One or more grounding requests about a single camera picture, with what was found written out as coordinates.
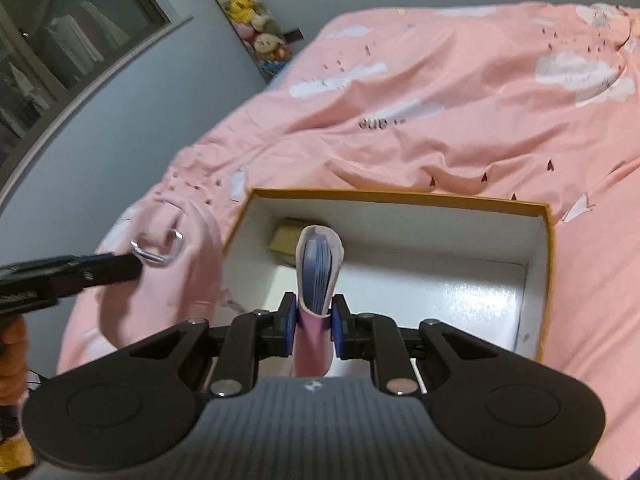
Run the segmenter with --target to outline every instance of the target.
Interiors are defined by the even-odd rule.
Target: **bedding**
[[[171,194],[211,211],[223,240],[252,187],[548,203],[557,265],[543,362],[603,400],[593,462],[626,478],[640,465],[639,38],[640,10],[606,4],[340,16],[277,88],[181,150],[99,250],[128,250],[136,216]],[[61,372],[114,349],[98,297],[79,296]],[[129,338],[148,330],[132,320],[155,315],[101,314]]]

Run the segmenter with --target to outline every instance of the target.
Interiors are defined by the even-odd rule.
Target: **silver ring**
[[[171,251],[166,256],[150,253],[149,251],[145,251],[144,249],[140,248],[138,239],[144,236],[143,233],[140,233],[131,241],[133,252],[135,252],[140,258],[144,258],[145,260],[148,260],[159,267],[166,267],[178,257],[178,254],[180,254],[180,252],[182,251],[182,245],[184,243],[182,233],[178,231],[178,229],[171,229],[171,232],[175,237],[175,242],[171,247]]]

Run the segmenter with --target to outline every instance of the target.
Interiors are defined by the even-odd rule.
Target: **open box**
[[[255,189],[225,247],[225,286],[247,310],[277,310],[296,271],[268,249],[285,218],[322,222],[344,245],[335,288],[353,313],[417,328],[436,318],[528,358],[542,357],[553,232],[545,205],[357,190]],[[234,313],[220,309],[214,323]],[[261,374],[287,374],[274,358]],[[367,375],[334,358],[329,375]]]

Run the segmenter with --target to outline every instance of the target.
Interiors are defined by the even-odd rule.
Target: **glass pane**
[[[0,164],[54,104],[0,30]]]
[[[0,0],[36,56],[71,89],[152,24],[136,0]]]

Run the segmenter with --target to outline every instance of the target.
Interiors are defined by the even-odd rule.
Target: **window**
[[[0,0],[0,164],[166,22],[153,0]]]

